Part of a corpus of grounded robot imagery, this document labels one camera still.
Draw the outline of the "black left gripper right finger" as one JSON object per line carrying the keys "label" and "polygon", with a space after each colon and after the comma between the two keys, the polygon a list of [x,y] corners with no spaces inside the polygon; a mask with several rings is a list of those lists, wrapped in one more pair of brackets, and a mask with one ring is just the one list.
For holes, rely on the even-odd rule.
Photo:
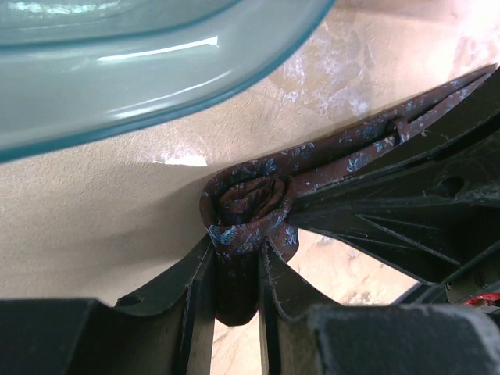
{"label": "black left gripper right finger", "polygon": [[457,305],[341,305],[259,253],[264,374],[496,374],[499,327]]}

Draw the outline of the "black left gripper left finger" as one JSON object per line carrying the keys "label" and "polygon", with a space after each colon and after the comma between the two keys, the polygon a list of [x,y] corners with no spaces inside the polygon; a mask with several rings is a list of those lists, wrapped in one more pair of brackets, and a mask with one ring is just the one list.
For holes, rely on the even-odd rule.
{"label": "black left gripper left finger", "polygon": [[1,303],[4,374],[207,374],[214,332],[213,244],[114,306],[96,299]]}

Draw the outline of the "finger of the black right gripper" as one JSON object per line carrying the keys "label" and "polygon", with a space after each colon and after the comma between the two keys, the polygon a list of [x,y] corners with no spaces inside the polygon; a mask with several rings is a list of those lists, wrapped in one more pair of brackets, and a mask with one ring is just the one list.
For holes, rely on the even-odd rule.
{"label": "finger of the black right gripper", "polygon": [[436,123],[338,184],[294,219],[469,216],[499,211],[499,73]]}
{"label": "finger of the black right gripper", "polygon": [[310,203],[294,225],[342,241],[428,285],[444,285],[499,250],[499,208],[404,200]]}

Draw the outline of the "brown floral necktie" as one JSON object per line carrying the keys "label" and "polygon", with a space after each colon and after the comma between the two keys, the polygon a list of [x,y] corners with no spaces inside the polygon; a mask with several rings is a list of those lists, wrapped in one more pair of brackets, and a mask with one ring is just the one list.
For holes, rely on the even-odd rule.
{"label": "brown floral necktie", "polygon": [[[258,305],[258,257],[270,240],[284,261],[298,250],[291,214],[298,201],[354,175],[425,131],[494,72],[484,66],[316,141],[231,166],[204,187],[199,209],[216,253],[216,316],[247,323]],[[449,290],[481,264],[495,267],[499,250],[444,285]]]}

